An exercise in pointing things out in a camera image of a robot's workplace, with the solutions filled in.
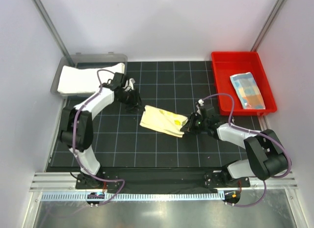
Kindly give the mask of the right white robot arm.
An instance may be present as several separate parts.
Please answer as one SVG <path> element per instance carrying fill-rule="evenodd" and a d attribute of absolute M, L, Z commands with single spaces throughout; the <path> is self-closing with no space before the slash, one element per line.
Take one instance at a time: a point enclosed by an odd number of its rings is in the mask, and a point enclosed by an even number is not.
<path fill-rule="evenodd" d="M 270 129 L 254 131 L 223 122 L 210 104 L 200 103 L 183 123 L 181 132 L 208 136 L 245 149 L 247 158 L 228 163 L 205 174 L 208 188 L 249 186 L 248 179 L 262 181 L 285 177 L 291 170 L 291 160 L 284 151 L 276 133 Z"/>

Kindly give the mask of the yellow patterned towel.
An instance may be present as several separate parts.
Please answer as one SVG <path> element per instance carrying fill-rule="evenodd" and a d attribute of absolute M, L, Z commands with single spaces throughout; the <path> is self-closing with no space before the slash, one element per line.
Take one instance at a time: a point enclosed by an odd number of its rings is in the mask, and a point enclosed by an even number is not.
<path fill-rule="evenodd" d="M 174 137 L 182 138 L 184 132 L 181 128 L 188 122 L 188 118 L 167 110 L 150 105 L 145 106 L 140 126 L 165 133 Z"/>

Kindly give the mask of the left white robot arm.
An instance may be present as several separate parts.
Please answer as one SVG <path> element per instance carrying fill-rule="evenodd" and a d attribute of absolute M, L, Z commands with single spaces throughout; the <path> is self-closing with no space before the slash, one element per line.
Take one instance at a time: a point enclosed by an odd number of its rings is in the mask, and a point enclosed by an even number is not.
<path fill-rule="evenodd" d="M 99 75 L 97 78 L 99 87 L 95 93 L 72 108 L 62 109 L 57 135 L 74 155 L 81 173 L 87 176 L 87 184 L 93 189 L 102 187 L 104 183 L 102 166 L 92 148 L 94 118 L 114 102 L 125 104 L 130 109 L 142 107 L 134 78 L 123 73 L 111 73 L 106 81 L 101 81 Z"/>

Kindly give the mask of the blue patterned towel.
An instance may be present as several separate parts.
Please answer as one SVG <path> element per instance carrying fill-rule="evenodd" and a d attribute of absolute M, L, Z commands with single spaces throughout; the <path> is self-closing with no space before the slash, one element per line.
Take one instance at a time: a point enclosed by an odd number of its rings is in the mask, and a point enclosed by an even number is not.
<path fill-rule="evenodd" d="M 230 81 L 243 109 L 265 109 L 263 97 L 251 72 L 232 75 Z"/>

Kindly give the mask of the white pink towel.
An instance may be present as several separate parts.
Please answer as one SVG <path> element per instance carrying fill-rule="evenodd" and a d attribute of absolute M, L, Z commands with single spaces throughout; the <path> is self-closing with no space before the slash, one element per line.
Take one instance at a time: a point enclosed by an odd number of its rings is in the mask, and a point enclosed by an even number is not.
<path fill-rule="evenodd" d="M 123 73 L 125 65 L 118 63 L 114 66 L 101 68 L 108 71 L 100 71 L 99 77 L 102 83 L 107 82 L 113 78 L 112 73 Z M 70 93 L 91 93 L 99 90 L 100 81 L 98 79 L 97 71 L 100 68 L 78 69 L 74 67 L 64 66 L 61 71 L 59 84 L 57 87 L 58 92 L 61 94 Z"/>

